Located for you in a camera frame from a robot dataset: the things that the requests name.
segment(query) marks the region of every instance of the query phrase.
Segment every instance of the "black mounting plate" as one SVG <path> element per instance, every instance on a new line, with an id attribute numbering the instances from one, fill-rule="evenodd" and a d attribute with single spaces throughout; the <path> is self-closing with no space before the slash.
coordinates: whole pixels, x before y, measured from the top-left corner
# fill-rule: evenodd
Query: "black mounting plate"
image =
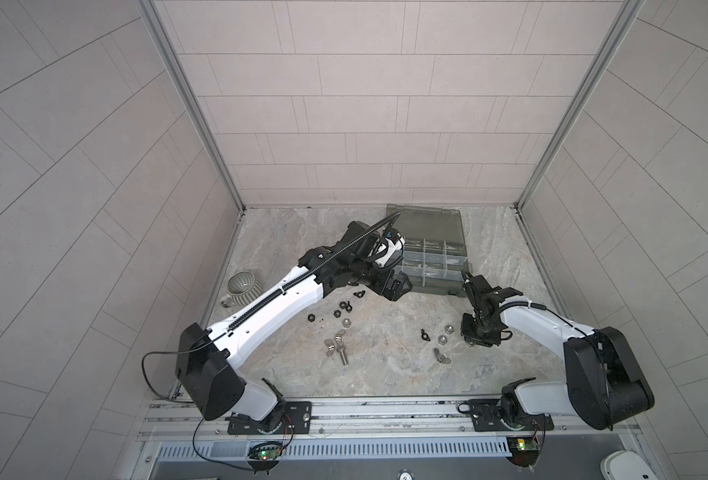
<path id="1" fill-rule="evenodd" d="M 309 420 L 304 421 L 303 415 L 308 413 Z M 290 417 L 291 425 L 288 428 L 295 428 L 295 435 L 309 433 L 311 428 L 311 402 L 287 402 L 285 407 L 285 415 Z M 258 430 L 257 422 L 241 422 L 235 421 L 234 418 L 229 419 L 229 435 L 265 435 L 265 432 Z M 279 427 L 274 430 L 274 434 L 281 435 L 285 431 L 285 423 L 287 420 L 282 417 Z"/>
<path id="2" fill-rule="evenodd" d="M 471 416 L 475 432 L 516 432 L 516 430 L 511 430 L 511 428 L 505 426 L 501 421 L 501 416 L 497 412 L 497 403 L 497 398 L 474 398 L 468 401 L 469 409 L 463 413 Z M 534 426 L 531 425 L 533 420 L 540 423 L 541 427 L 547 430 L 554 430 L 554 422 L 551 421 L 551 417 L 541 414 L 527 417 L 527 423 L 524 424 L 525 427 L 521 431 L 534 430 L 532 428 Z"/>

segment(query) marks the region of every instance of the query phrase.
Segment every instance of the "striped ceramic mug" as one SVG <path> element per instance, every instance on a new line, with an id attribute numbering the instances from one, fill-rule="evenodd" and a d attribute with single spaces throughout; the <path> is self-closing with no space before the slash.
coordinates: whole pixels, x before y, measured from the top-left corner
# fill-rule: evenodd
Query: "striped ceramic mug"
<path id="1" fill-rule="evenodd" d="M 263 293 L 263 285 L 250 272 L 239 272 L 232 276 L 226 284 L 228 293 L 220 299 L 224 308 L 236 305 L 248 305 Z"/>

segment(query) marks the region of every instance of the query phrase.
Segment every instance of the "side wall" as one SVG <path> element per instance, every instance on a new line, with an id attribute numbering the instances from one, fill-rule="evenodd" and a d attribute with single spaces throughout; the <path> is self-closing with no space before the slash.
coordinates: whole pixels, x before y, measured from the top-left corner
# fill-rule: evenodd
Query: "side wall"
<path id="1" fill-rule="evenodd" d="M 708 0 L 648 0 L 523 214 L 573 317 L 631 342 L 669 480 L 708 478 Z"/>
<path id="2" fill-rule="evenodd" d="M 237 213 L 132 0 L 0 0 L 0 478 L 109 477 Z"/>
<path id="3" fill-rule="evenodd" d="M 512 204 L 620 5 L 156 2 L 253 206 Z"/>

